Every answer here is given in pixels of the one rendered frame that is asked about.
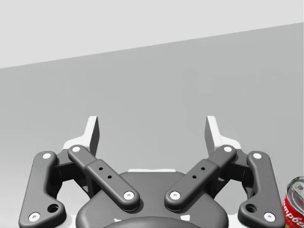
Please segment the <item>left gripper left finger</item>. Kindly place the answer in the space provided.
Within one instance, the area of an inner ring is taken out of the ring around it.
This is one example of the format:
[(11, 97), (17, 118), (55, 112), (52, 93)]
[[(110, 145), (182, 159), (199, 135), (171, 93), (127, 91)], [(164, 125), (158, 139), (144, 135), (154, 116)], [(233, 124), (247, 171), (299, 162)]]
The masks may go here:
[(19, 216), (20, 227), (62, 225), (67, 213), (57, 195), (67, 180), (74, 180), (89, 198), (105, 193), (122, 211), (139, 208), (138, 191), (105, 161), (96, 158), (99, 137), (98, 118), (90, 116), (83, 135), (66, 141), (59, 154), (44, 151), (35, 155)]

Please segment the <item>red and white can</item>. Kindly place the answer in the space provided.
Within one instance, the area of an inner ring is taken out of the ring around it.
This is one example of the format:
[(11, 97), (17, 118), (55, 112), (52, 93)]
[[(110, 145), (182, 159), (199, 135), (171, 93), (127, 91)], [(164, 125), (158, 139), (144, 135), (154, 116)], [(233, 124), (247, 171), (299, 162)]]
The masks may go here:
[(304, 228), (304, 176), (288, 183), (282, 208), (285, 228)]

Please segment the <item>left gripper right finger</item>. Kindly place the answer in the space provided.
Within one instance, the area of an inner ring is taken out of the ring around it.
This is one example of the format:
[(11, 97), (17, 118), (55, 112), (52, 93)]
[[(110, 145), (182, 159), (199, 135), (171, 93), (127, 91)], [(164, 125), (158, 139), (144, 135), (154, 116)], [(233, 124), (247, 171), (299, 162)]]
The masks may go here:
[(208, 158), (167, 190), (165, 207), (181, 211), (203, 190), (214, 197), (235, 180), (241, 182), (247, 195), (239, 206), (238, 221), (248, 228), (283, 228), (285, 216), (269, 155), (244, 153), (238, 141), (221, 135), (214, 116), (207, 116), (204, 134)]

